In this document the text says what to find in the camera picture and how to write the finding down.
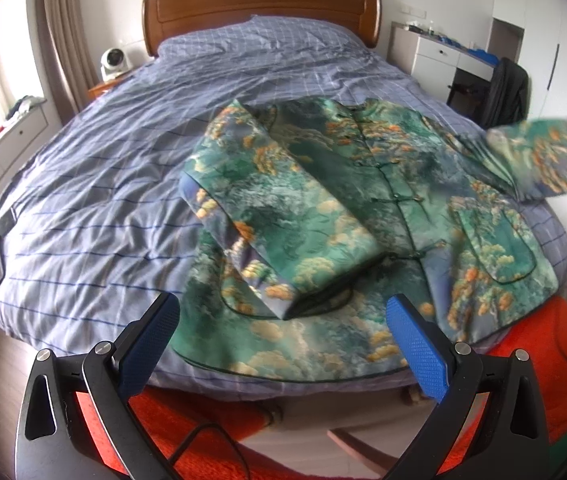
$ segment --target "floor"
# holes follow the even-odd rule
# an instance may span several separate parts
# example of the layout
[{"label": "floor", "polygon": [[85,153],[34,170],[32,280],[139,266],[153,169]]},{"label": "floor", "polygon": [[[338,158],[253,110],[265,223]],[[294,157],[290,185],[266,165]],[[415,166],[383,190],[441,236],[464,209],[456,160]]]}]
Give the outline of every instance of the floor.
[{"label": "floor", "polygon": [[[0,331],[0,465],[14,478],[14,442],[19,409],[35,357],[30,346]],[[417,434],[432,403],[405,406],[397,391],[318,394],[280,399],[283,421],[243,444],[306,474],[378,478],[349,459],[327,436],[330,428],[351,434],[393,456]]]}]

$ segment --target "black jacket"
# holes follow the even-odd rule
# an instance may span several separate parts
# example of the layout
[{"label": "black jacket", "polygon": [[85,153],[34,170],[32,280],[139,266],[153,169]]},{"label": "black jacket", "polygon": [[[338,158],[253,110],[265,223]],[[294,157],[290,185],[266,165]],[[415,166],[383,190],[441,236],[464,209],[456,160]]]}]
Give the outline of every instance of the black jacket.
[{"label": "black jacket", "polygon": [[504,57],[493,72],[479,126],[484,129],[522,121],[528,112],[528,74]]}]

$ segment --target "bed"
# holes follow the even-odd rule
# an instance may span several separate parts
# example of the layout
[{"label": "bed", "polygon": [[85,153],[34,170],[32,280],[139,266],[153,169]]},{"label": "bed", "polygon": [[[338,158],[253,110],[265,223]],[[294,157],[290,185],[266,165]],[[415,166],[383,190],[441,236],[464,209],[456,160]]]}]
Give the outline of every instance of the bed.
[{"label": "bed", "polygon": [[[81,353],[113,340],[160,291],[180,296],[201,228],[179,196],[180,172],[231,99],[381,98],[480,132],[368,49],[380,23],[380,0],[144,0],[156,60],[77,115],[0,197],[0,218],[16,216],[1,248],[0,328],[35,348]],[[544,203],[517,208],[565,285],[560,223]],[[405,371],[343,383],[260,380],[192,367],[170,349],[151,378],[228,400],[412,381]]]}]

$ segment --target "pillow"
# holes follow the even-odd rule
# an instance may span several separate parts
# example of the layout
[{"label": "pillow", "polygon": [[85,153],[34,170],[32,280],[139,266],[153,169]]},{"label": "pillow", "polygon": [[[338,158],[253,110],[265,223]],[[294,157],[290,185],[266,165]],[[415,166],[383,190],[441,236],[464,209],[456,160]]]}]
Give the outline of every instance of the pillow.
[{"label": "pillow", "polygon": [[249,21],[189,32],[161,42],[160,57],[191,58],[263,50],[367,50],[350,30],[308,18],[252,16]]}]

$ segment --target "white fan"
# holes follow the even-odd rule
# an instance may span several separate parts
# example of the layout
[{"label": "white fan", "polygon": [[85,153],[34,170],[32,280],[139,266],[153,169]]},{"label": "white fan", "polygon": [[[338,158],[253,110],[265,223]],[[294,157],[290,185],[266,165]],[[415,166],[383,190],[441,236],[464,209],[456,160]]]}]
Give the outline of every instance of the white fan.
[{"label": "white fan", "polygon": [[130,70],[126,54],[120,48],[109,48],[101,56],[101,76],[111,81]]}]

